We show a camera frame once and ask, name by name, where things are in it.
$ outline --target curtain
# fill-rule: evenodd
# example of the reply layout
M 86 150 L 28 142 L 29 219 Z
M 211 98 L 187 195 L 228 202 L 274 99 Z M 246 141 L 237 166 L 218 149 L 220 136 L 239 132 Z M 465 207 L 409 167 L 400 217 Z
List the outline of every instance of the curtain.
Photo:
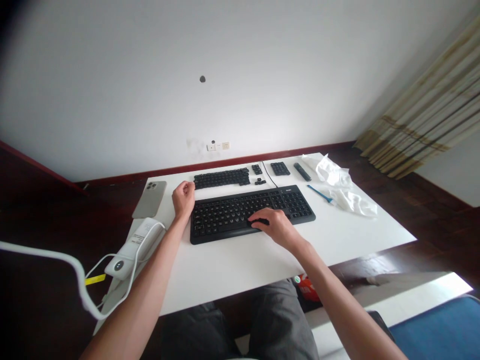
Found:
M 480 129 L 480 17 L 353 145 L 401 179 Z

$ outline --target forearm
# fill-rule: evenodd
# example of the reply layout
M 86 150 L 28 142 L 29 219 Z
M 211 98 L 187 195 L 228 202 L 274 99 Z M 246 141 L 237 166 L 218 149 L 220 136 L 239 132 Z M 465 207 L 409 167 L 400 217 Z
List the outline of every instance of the forearm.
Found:
M 82 359 L 140 358 L 157 323 L 187 222 L 187 217 L 173 221 L 129 296 L 106 319 Z
M 292 253 L 308 274 L 351 359 L 406 359 L 309 242 L 299 241 Z

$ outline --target grey pants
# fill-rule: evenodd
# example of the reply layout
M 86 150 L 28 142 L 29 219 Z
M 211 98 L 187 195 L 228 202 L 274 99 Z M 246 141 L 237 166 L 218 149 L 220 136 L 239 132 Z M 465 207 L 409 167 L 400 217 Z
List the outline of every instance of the grey pants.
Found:
M 166 315 L 161 358 L 223 360 L 242 355 L 213 302 Z M 317 346 L 290 279 L 253 291 L 249 358 L 318 359 Z

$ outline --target finger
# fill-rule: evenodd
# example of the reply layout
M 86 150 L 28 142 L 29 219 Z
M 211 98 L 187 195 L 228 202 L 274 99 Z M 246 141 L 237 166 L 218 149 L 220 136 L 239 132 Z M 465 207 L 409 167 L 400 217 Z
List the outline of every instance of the finger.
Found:
M 249 218 L 248 218 L 248 221 L 252 222 L 253 220 L 257 220 L 257 219 L 267 219 L 267 220 L 270 220 L 270 217 L 272 216 L 272 214 L 274 213 L 275 211 L 272 210 L 271 208 L 264 208 L 264 209 L 261 209 L 261 210 L 258 210 L 257 212 L 254 212 Z
M 187 188 L 188 192 L 195 191 L 195 183 L 193 181 L 187 182 L 186 183 L 186 188 Z
M 186 184 L 188 184 L 188 181 L 182 181 L 180 185 L 176 187 L 175 191 L 183 191 Z
M 260 230 L 262 230 L 264 233 L 266 233 L 266 232 L 269 230 L 269 226 L 268 226 L 268 225 L 265 225 L 263 222 L 260 222 L 260 221 L 253 222 L 253 223 L 251 224 L 251 227 L 252 227 L 252 228 L 255 228 L 255 229 L 260 229 Z

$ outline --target white tissue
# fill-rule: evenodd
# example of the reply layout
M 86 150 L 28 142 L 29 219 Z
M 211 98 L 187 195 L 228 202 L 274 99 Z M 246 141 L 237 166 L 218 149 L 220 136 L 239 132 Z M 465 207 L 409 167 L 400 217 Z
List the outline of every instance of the white tissue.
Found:
M 302 161 L 316 172 L 322 185 L 315 186 L 325 196 L 335 200 L 336 204 L 343 210 L 363 215 L 376 217 L 378 206 L 374 202 L 362 198 L 355 191 L 349 170 L 341 168 L 328 158 L 328 154 L 313 158 L 302 155 Z
M 320 181 L 335 187 L 349 188 L 352 186 L 352 178 L 348 169 L 338 166 L 329 159 L 328 154 L 320 156 L 319 159 L 315 159 L 308 155 L 302 155 L 301 159 L 318 174 Z

